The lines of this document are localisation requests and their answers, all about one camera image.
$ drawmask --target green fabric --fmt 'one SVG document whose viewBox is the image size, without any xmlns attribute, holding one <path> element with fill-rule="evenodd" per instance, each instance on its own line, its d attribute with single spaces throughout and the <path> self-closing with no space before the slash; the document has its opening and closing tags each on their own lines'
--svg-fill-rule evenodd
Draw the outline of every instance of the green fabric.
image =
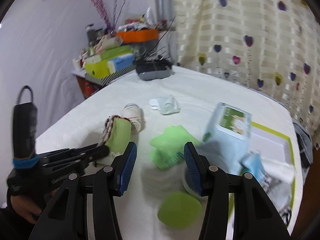
<svg viewBox="0 0 320 240">
<path fill-rule="evenodd" d="M 158 219 L 175 229 L 189 227 L 201 212 L 200 202 L 183 192 L 171 193 L 161 204 Z"/>
<path fill-rule="evenodd" d="M 109 140 L 105 143 L 110 152 L 123 154 L 131 136 L 131 123 L 128 120 L 117 118 L 114 120 Z"/>
<path fill-rule="evenodd" d="M 162 170 L 179 164 L 184 160 L 183 148 L 187 142 L 200 145 L 182 125 L 167 127 L 163 134 L 150 141 L 155 148 L 150 154 L 152 162 Z"/>
</svg>

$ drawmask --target beige curtain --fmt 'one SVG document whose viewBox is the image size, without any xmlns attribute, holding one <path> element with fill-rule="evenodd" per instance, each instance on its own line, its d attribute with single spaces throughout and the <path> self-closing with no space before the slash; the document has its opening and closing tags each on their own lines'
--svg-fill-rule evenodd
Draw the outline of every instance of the beige curtain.
<svg viewBox="0 0 320 240">
<path fill-rule="evenodd" d="M 320 145 L 320 26 L 304 0 L 174 0 L 174 8 L 182 66 L 281 102 Z"/>
</svg>

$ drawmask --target blue band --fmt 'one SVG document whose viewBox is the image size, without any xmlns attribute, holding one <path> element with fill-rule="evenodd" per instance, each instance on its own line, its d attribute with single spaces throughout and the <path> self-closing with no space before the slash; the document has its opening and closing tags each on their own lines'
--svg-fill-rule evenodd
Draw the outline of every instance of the blue band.
<svg viewBox="0 0 320 240">
<path fill-rule="evenodd" d="M 39 156 L 35 154 L 32 159 L 16 160 L 13 158 L 12 164 L 16 169 L 31 169 L 39 160 Z"/>
</svg>

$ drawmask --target orange box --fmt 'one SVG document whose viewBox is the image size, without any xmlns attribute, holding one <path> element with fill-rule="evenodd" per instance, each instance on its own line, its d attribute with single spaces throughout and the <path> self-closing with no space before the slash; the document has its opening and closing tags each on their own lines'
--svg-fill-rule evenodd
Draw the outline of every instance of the orange box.
<svg viewBox="0 0 320 240">
<path fill-rule="evenodd" d="M 117 32 L 123 43 L 151 41 L 159 38 L 158 29 Z"/>
</svg>

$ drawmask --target silver bolt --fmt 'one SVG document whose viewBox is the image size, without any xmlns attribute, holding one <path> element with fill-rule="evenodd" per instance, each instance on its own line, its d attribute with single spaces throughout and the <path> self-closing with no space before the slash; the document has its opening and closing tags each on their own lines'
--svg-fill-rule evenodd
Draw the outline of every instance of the silver bolt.
<svg viewBox="0 0 320 240">
<path fill-rule="evenodd" d="M 218 171 L 218 167 L 217 167 L 217 166 L 214 166 L 214 165 L 210 165 L 210 166 L 209 166 L 209 170 L 210 170 L 210 171 Z"/>
<path fill-rule="evenodd" d="M 111 167 L 111 166 L 105 166 L 104 168 L 103 168 L 103 171 L 104 172 L 111 172 L 113 170 L 113 168 Z"/>
<path fill-rule="evenodd" d="M 246 172 L 246 173 L 244 174 L 244 177 L 245 177 L 246 179 L 252 179 L 252 178 L 253 178 L 252 174 L 249 173 L 249 172 Z"/>
<path fill-rule="evenodd" d="M 77 177 L 78 177 L 78 175 L 75 174 L 75 173 L 71 173 L 71 174 L 69 175 L 69 179 L 71 179 L 71 180 L 74 180 L 74 179 L 76 179 Z"/>
</svg>

